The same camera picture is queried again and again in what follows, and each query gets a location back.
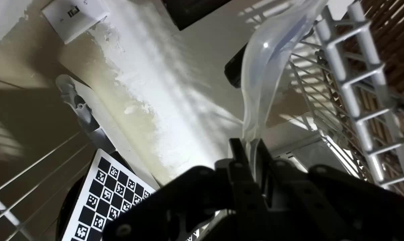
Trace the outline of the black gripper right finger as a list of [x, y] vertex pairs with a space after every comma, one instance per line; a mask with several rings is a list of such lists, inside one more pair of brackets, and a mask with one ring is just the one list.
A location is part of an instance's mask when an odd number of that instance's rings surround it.
[[353, 226], [356, 203], [334, 195], [337, 187], [326, 180], [334, 169], [303, 173], [284, 160], [274, 160], [263, 143], [256, 145], [255, 161], [258, 183], [278, 226], [275, 235], [287, 241], [366, 240]]

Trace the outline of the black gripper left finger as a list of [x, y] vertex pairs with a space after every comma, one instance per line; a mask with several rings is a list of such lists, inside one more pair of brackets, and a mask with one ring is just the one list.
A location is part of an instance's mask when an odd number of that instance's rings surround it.
[[248, 167], [248, 157], [239, 139], [228, 141], [231, 157], [215, 164], [220, 177], [225, 216], [215, 226], [215, 241], [274, 241], [274, 227], [259, 185]]

